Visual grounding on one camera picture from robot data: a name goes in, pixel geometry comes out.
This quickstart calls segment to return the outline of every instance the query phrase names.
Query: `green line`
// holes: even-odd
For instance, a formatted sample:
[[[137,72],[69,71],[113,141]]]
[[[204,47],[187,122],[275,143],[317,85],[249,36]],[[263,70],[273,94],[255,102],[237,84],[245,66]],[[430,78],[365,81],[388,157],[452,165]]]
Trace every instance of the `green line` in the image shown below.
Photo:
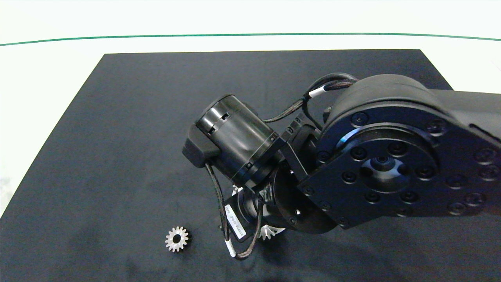
[[[284,35],[397,35],[397,36],[423,36],[423,37],[444,37],[444,38],[460,38],[460,39],[477,39],[501,41],[499,38],[473,37],[473,36],[458,36],[458,35],[440,35],[440,34],[419,34],[419,33],[376,33],[376,32],[341,32],[341,33],[230,33],[230,34],[159,34],[159,35],[113,35],[113,36],[89,36],[89,37],[70,37],[44,39],[24,42],[4,43],[0,46],[20,45],[51,41],[66,41],[66,40],[82,40],[82,39],[108,39],[108,38],[146,38],[146,37],[227,37],[227,36],[284,36]]]

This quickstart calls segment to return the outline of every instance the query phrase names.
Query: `white cable sleeve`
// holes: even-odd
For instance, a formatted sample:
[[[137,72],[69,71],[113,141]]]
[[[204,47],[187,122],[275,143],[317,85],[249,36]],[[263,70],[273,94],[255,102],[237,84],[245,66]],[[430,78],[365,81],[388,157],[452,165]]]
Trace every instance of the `white cable sleeve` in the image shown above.
[[[228,241],[225,240],[225,243],[226,243],[226,247],[228,248],[229,255],[231,255],[231,257],[235,257],[236,252],[235,252],[235,249],[233,248],[233,244],[231,243],[231,238]]]
[[[311,97],[311,98],[315,98],[317,97],[318,95],[322,94],[322,93],[325,93],[327,91],[325,91],[324,87],[320,87],[320,88],[317,88],[315,90],[312,90],[310,92],[308,92],[308,95]]]

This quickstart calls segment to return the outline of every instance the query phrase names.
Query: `white gear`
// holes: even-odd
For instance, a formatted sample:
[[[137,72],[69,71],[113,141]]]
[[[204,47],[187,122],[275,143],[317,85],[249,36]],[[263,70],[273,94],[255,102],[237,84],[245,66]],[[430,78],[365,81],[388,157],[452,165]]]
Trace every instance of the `white gear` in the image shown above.
[[[272,236],[275,236],[284,230],[285,230],[285,228],[278,228],[278,227],[269,226],[266,224],[266,225],[263,225],[261,227],[261,232],[259,233],[259,237],[263,238],[263,241],[264,241],[264,240],[266,240],[266,238],[271,239]]]
[[[177,240],[177,243],[174,243],[174,238],[176,235],[180,236],[180,239]],[[186,229],[183,229],[183,227],[176,227],[173,228],[172,231],[169,231],[169,235],[166,236],[167,240],[165,241],[167,244],[165,245],[166,248],[169,248],[169,251],[172,252],[179,252],[181,249],[184,249],[184,246],[187,245],[188,241],[188,232]]]

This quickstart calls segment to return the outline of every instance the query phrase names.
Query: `white background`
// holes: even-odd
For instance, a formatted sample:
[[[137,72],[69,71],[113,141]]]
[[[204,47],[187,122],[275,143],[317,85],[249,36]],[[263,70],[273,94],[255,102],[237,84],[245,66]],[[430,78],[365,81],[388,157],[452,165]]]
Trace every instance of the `white background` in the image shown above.
[[[500,14],[498,1],[0,1],[0,44],[234,33],[501,39]],[[103,54],[319,49],[421,49],[455,90],[501,93],[500,41],[332,35],[87,39],[0,46],[0,215]],[[471,72],[481,73],[482,82],[472,83]]]

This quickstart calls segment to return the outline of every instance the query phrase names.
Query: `gear center hole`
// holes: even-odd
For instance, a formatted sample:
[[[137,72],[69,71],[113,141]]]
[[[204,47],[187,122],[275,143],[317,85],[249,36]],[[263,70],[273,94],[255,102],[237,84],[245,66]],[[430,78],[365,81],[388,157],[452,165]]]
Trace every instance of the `gear center hole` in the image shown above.
[[[180,241],[181,241],[181,235],[179,235],[179,234],[174,235],[174,237],[172,238],[172,242],[173,242],[174,244],[177,244],[177,243],[179,243]]]

